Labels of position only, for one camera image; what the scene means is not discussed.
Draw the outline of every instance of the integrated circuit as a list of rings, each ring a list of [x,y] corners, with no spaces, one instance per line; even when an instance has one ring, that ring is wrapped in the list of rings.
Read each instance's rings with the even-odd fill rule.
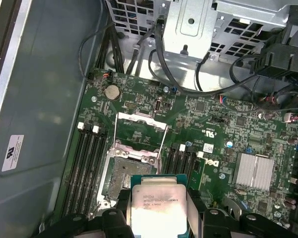
[[[245,187],[268,191],[274,160],[257,155],[239,153],[233,182]]]
[[[267,206],[268,206],[267,202],[261,202],[261,201],[259,201],[258,202],[258,206],[257,206],[257,210],[259,212],[266,213]]]
[[[197,102],[195,110],[204,112],[205,110],[205,103],[204,102]]]
[[[244,117],[237,117],[236,119],[236,125],[238,126],[244,126],[246,123],[246,118]]]

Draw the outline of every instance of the power cable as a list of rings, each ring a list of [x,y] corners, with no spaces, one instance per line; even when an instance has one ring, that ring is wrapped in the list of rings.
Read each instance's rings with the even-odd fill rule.
[[[82,63],[81,63],[81,55],[82,55],[83,47],[89,39],[95,37],[96,35],[98,35],[99,33],[103,32],[103,31],[105,31],[107,28],[111,27],[113,24],[114,24],[114,22],[110,22],[104,28],[102,28],[102,29],[92,33],[91,35],[87,36],[85,39],[82,40],[82,42],[79,46],[79,49],[78,49],[78,67],[79,67],[79,71],[80,71],[80,74],[82,75],[83,79],[86,80],[88,83],[94,83],[94,80],[90,80],[88,77],[86,77],[86,75],[84,73],[83,66],[82,66]]]
[[[143,41],[145,39],[147,39],[148,37],[150,37],[152,34],[154,33],[154,28],[150,29],[149,31],[147,31],[137,42],[137,45],[139,46],[139,48],[141,47]],[[131,74],[132,71],[133,71],[133,68],[135,66],[135,63],[136,63],[136,60],[137,60],[137,57],[139,55],[139,50],[140,49],[134,49],[134,53],[133,53],[133,56],[131,58],[131,61],[130,61],[130,64],[127,68],[127,71],[126,71],[126,74]]]
[[[210,91],[210,92],[189,92],[189,91],[183,89],[179,85],[179,83],[175,80],[175,78],[173,77],[172,73],[170,72],[170,70],[165,62],[165,59],[163,56],[163,44],[162,44],[162,25],[159,23],[157,24],[156,31],[155,31],[155,44],[156,44],[156,50],[157,50],[156,52],[157,52],[163,72],[165,73],[167,78],[170,80],[170,82],[172,84],[174,84],[175,87],[180,91],[180,93],[187,95],[189,97],[204,97],[204,96],[210,96],[210,95],[214,95],[214,94],[222,94],[222,93],[231,91],[235,88],[238,88],[241,85],[244,85],[245,83],[250,82],[251,80],[254,79],[255,75],[252,75],[252,76],[246,78],[245,80],[243,80],[235,85],[229,86],[227,88]]]

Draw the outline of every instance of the capacitor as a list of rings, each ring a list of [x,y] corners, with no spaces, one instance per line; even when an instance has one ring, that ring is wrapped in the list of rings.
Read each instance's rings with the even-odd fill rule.
[[[297,203],[297,201],[291,197],[285,197],[285,201],[292,205],[295,205]]]
[[[245,191],[245,190],[238,190],[237,193],[240,195],[243,195],[243,196],[247,195],[247,191]]]
[[[188,147],[189,146],[192,146],[192,142],[191,141],[187,141],[187,142],[185,142],[185,145],[188,146]]]
[[[281,218],[282,214],[280,212],[275,212],[274,217]]]
[[[293,205],[293,204],[291,204],[291,203],[289,203],[289,202],[284,202],[284,206],[285,207],[288,207],[288,208],[290,208],[292,210],[295,210],[296,209],[296,206]]]
[[[107,88],[105,88],[105,96],[110,101],[115,101],[120,96],[120,90],[116,85],[109,85]]]
[[[283,225],[283,227],[285,227],[286,229],[289,229],[290,228],[290,224],[289,222],[287,222],[286,220],[284,219],[280,219],[279,222]]]
[[[267,113],[267,114],[264,114],[262,117],[264,118],[264,120],[271,120],[274,118],[274,115],[273,113]]]
[[[287,144],[289,145],[297,145],[298,144],[298,140],[295,138],[290,138],[287,140]]]
[[[163,91],[164,91],[165,93],[168,93],[168,92],[169,92],[169,87],[168,87],[168,86],[165,86],[165,87],[163,88]]]
[[[225,145],[225,147],[227,147],[227,148],[232,148],[232,147],[233,147],[233,142],[228,141],[228,142],[226,142],[224,145]]]
[[[177,91],[178,91],[178,89],[177,89],[176,87],[173,87],[173,88],[171,89],[171,92],[172,92],[172,93],[177,93]]]

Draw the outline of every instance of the black cable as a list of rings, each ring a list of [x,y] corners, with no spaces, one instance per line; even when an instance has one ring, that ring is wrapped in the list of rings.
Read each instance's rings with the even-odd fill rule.
[[[196,83],[197,83],[197,87],[198,87],[198,89],[199,89],[201,92],[203,92],[203,90],[202,90],[202,87],[201,87],[201,85],[200,85],[199,73],[200,73],[201,66],[202,66],[203,64],[205,64],[205,62],[208,60],[209,56],[210,56],[210,52],[207,52],[207,54],[204,56],[203,60],[202,60],[200,63],[198,63],[198,66],[197,66],[197,68],[196,68],[196,70],[195,70],[195,81],[196,81]]]
[[[270,111],[270,112],[286,112],[286,111],[296,111],[298,110],[298,108],[284,108],[284,109],[267,109],[267,108],[264,108],[262,107],[261,105],[259,105],[256,101],[255,101],[255,91],[256,91],[256,87],[258,85],[260,81],[260,77],[255,81],[255,84],[253,86],[253,89],[252,89],[252,101],[253,103],[260,109],[263,109],[263,110],[266,110],[266,111]]]
[[[241,85],[244,85],[247,82],[250,82],[251,80],[253,80],[253,76],[248,77],[247,79],[229,86],[227,88],[223,88],[223,89],[219,89],[219,90],[215,90],[215,91],[210,91],[210,92],[189,92],[187,90],[184,90],[179,83],[175,80],[175,78],[173,77],[172,73],[170,72],[168,65],[165,62],[164,56],[163,56],[163,44],[162,44],[162,25],[161,24],[157,24],[156,26],[156,31],[155,31],[155,45],[156,45],[156,50],[157,50],[157,55],[161,64],[161,68],[163,70],[163,72],[165,73],[165,75],[167,76],[167,78],[170,80],[170,82],[172,84],[174,84],[176,86],[176,88],[180,91],[180,93],[187,95],[189,97],[204,97],[204,96],[210,96],[210,95],[214,95],[214,94],[221,94],[221,93],[225,93],[228,91],[231,91],[235,88],[238,88]]]
[[[84,78],[84,80],[86,80],[88,83],[94,83],[94,80],[90,80],[89,78],[87,78],[85,76],[84,70],[83,70],[83,66],[81,64],[81,53],[84,47],[84,44],[92,37],[96,36],[97,34],[103,32],[104,30],[106,30],[107,28],[111,27],[114,24],[114,22],[109,23],[108,25],[106,25],[104,28],[94,32],[93,34],[87,36],[85,39],[82,40],[79,49],[78,49],[78,67],[79,67],[79,71],[80,74],[82,75],[82,77]]]
[[[114,55],[114,63],[115,69],[118,73],[124,73],[124,63],[123,63],[123,56],[121,54],[121,49],[118,41],[117,31],[115,26],[111,26],[109,28],[110,31],[110,41]]]
[[[238,58],[237,60],[235,60],[235,61],[231,64],[231,66],[230,66],[230,68],[229,68],[229,76],[230,76],[231,80],[232,80],[234,83],[238,83],[238,82],[239,82],[239,80],[235,77],[235,74],[234,74],[234,71],[233,71],[234,66],[236,66],[236,64],[237,64],[238,62],[240,62],[241,60],[244,60],[244,59],[253,59],[253,58],[258,58],[258,57],[259,57],[259,55],[246,55],[246,56],[242,56],[242,57]],[[249,89],[248,87],[246,87],[245,85],[243,85],[242,88],[245,89],[246,91],[248,91],[249,94],[252,93],[252,90],[250,90],[250,89]]]
[[[130,64],[127,68],[127,71],[126,71],[126,74],[131,74],[132,71],[133,71],[133,68],[135,66],[135,63],[136,63],[136,60],[137,60],[137,57],[139,55],[139,50],[140,50],[140,47],[141,47],[141,44],[143,43],[143,41],[145,39],[147,39],[148,37],[150,37],[152,34],[154,33],[154,28],[148,30],[137,42],[137,45],[139,45],[139,49],[134,49],[134,53],[133,53],[133,56],[131,58],[131,61],[130,61]]]
[[[148,58],[148,68],[149,68],[149,71],[151,73],[151,75],[157,79],[159,82],[161,82],[162,84],[168,86],[168,87],[173,87],[173,85],[170,83],[169,80],[167,79],[164,79],[164,78],[160,78],[158,77],[158,75],[156,75],[153,71],[153,69],[151,68],[151,62],[152,62],[152,56],[153,56],[153,53],[156,52],[157,50],[152,50],[149,54],[149,58]]]
[[[96,68],[104,68],[106,56],[107,56],[107,49],[108,49],[108,45],[109,45],[109,39],[110,39],[109,30],[106,29],[104,38],[101,42],[101,46],[100,46],[99,53],[97,56],[97,60],[96,60],[96,64],[95,64]]]

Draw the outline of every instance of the ram slot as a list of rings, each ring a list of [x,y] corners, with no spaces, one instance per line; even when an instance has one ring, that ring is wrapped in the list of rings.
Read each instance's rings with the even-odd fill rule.
[[[83,143],[79,149],[79,152],[78,152],[77,156],[75,157],[75,160],[77,160],[77,163],[76,163],[76,166],[73,167],[72,172],[71,172],[71,173],[73,173],[73,179],[71,180],[71,182],[69,184],[69,188],[68,188],[69,199],[68,199],[68,202],[66,203],[64,215],[70,214],[71,211],[73,210],[73,206],[75,206],[75,192],[76,192],[76,185],[78,182],[78,174],[81,170],[81,166],[84,161],[84,154],[88,148],[89,140],[90,140],[90,135],[86,133],[84,135]]]
[[[173,157],[173,160],[172,160],[172,169],[171,169],[171,174],[177,174],[177,171],[180,167],[180,163],[181,163],[181,159],[182,159],[182,156],[183,156],[183,152],[182,151],[177,151]]]
[[[177,174],[185,174],[185,167],[188,163],[190,157],[190,153],[182,152],[182,157],[180,158],[178,168],[177,168]]]
[[[77,209],[75,209],[75,211],[78,212],[78,213],[81,213],[83,202],[85,201],[85,198],[87,196],[86,190],[87,190],[87,187],[88,187],[88,180],[89,180],[91,166],[93,164],[93,155],[95,154],[98,141],[99,141],[99,136],[97,136],[95,134],[92,138],[92,142],[91,142],[91,146],[90,146],[91,151],[87,155],[85,169],[84,169],[82,177],[81,177],[80,192],[78,194],[79,197],[77,198],[77,200],[79,202],[78,202],[78,205],[77,205]]]
[[[170,148],[169,154],[168,154],[168,157],[167,157],[167,161],[166,161],[166,165],[165,165],[165,168],[164,168],[166,174],[170,173],[171,162],[172,162],[174,154],[175,154],[175,149]]]
[[[74,192],[73,192],[73,197],[72,197],[72,205],[70,208],[69,214],[76,213],[76,209],[79,203],[79,197],[80,197],[80,192],[81,192],[81,179],[84,174],[84,170],[86,169],[86,163],[88,159],[88,154],[91,151],[91,146],[92,146],[92,141],[93,141],[93,135],[88,134],[87,135],[87,141],[86,141],[86,146],[84,147],[84,150],[82,150],[82,153],[80,154],[80,163],[79,167],[77,170],[77,176],[76,176],[76,183],[74,185]]]
[[[105,143],[106,143],[106,135],[102,134],[101,137],[99,138],[99,141],[96,145],[96,152],[94,154],[93,157],[93,165],[90,171],[90,182],[88,183],[88,189],[87,189],[87,196],[86,199],[83,203],[83,214],[88,213],[90,206],[91,206],[91,202],[92,202],[92,198],[93,198],[93,194],[95,192],[95,190],[97,189],[97,178],[99,176],[99,172],[100,172],[100,165],[101,165],[101,161],[102,161],[102,156],[104,153],[104,149],[105,149]]]
[[[68,182],[68,187],[66,190],[66,194],[65,194],[65,202],[63,204],[63,211],[62,211],[62,217],[65,216],[67,214],[67,208],[68,205],[71,201],[71,196],[72,196],[72,184],[74,184],[74,178],[75,178],[75,171],[77,169],[77,165],[79,162],[79,154],[81,152],[81,149],[83,147],[83,144],[86,140],[87,135],[83,132],[81,132],[79,134],[79,138],[78,138],[78,143],[76,146],[76,150],[75,150],[75,154],[74,154],[74,162],[71,168],[71,172],[70,172],[70,176],[69,176],[69,182]]]
[[[193,170],[195,160],[196,160],[196,153],[189,152],[188,153],[188,161],[184,168],[184,173],[187,175],[187,181],[189,181],[191,178],[191,173]]]

